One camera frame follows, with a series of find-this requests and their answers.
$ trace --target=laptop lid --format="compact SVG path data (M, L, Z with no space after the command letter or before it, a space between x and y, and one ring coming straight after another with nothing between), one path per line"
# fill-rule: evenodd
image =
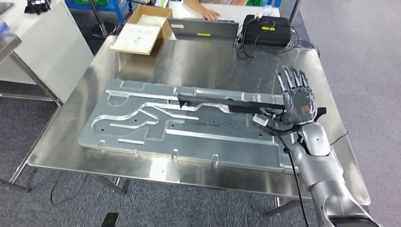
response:
M168 18L168 22L177 39L233 41L238 31L234 21Z

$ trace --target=yellow sticker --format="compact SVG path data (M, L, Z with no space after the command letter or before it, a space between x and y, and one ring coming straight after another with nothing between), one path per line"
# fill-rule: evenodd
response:
M197 33L197 35L199 35L199 36L210 36L210 34L207 34L207 33Z
M276 31L275 27L262 27L262 30Z

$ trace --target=person's hand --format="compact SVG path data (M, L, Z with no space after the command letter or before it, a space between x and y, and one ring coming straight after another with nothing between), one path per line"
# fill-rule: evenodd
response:
M202 14L202 19L204 20L211 20L211 21L217 21L218 20L218 16L220 16L219 13L211 10L211 9L204 9L201 11Z
M289 69L285 65L283 71L287 82L281 78L281 73L276 70L286 109L281 121L284 124L303 124L313 121L317 115L317 106L305 73L292 67Z
M235 6L245 6L248 0L234 0L233 5Z

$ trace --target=gray carpet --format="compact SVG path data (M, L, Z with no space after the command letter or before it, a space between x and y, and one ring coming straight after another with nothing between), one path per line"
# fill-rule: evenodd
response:
M102 41L90 37L95 23L90 12L71 11L93 53ZM102 13L104 20L118 23L111 13ZM307 39L302 18L297 30ZM26 93L36 87L18 87L0 82L6 89ZM0 177L11 177L19 161L28 152L40 130L55 109L49 102L0 99ZM200 187L123 180L127 194L113 194L91 178L75 199L59 206L50 204L49 196L58 171L27 167L17 183L32 188L30 193L0 188L0 220L8 227L99 227L108 212L117 212L117 227L133 226L305 226L299 207L275 218L265 214L272 209L271 197L262 194L227 192ZM83 175L65 173L54 191L58 202L75 194ZM317 226L313 205L305 203L310 226Z
M368 189L372 216L401 226L401 1L310 0L301 6Z

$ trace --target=robot finger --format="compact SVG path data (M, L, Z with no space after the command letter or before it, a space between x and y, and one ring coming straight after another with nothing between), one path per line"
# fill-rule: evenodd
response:
M309 87L308 79L306 78L305 73L302 70L300 70L299 75L301 76L302 84L304 85L304 87Z
M283 65L283 70L284 70L284 74L287 77L287 83L289 88L295 88L294 84L292 83L292 76L291 76L291 72L289 71L288 67L286 65Z
M294 69L294 67L291 67L291 71L292 71L292 74L294 75L295 86L302 87L302 83L301 83L302 79L299 76L298 71L296 69Z
M286 92L288 89L287 89L286 85L283 83L283 80L281 78L281 73L278 70L276 70L276 76L277 76L277 79L279 79L281 91Z

